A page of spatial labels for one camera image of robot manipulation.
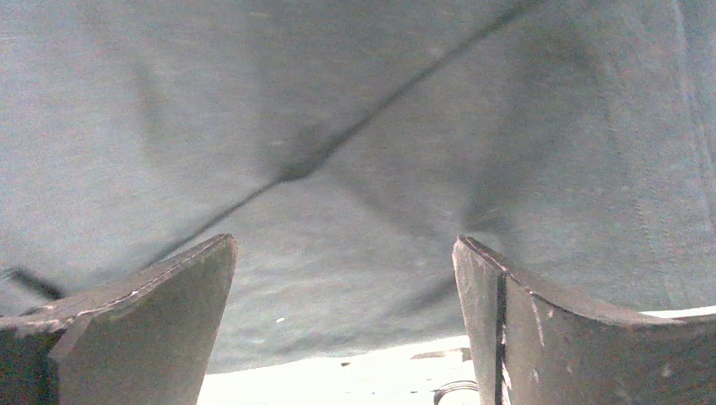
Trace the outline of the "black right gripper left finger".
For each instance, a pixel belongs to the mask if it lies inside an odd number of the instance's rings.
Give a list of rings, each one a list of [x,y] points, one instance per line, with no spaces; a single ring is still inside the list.
[[[216,235],[127,277],[1,320],[4,404],[194,404],[236,240]]]

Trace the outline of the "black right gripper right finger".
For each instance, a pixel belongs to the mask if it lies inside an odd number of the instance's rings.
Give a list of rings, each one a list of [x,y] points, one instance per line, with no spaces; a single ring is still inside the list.
[[[638,312],[468,236],[453,266],[484,404],[712,404],[715,309]]]

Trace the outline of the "black t shirt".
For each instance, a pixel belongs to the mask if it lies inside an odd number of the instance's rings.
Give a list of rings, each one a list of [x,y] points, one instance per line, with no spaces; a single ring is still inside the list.
[[[712,1],[4,1],[1,312],[222,233],[210,370],[464,330],[469,235],[715,302]]]

